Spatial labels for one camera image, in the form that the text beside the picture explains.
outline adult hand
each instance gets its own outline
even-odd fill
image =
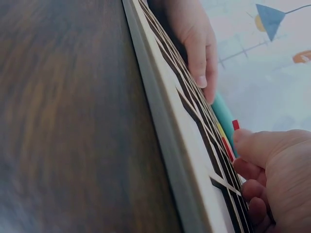
[[[189,70],[208,103],[213,103],[217,83],[215,33],[199,0],[162,0],[169,24],[185,46]]]
[[[256,232],[311,232],[311,132],[237,130],[233,140],[240,155],[233,166],[247,179],[242,195]]]

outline wood grain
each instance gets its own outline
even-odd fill
[[[181,232],[120,0],[0,1],[0,232]]]

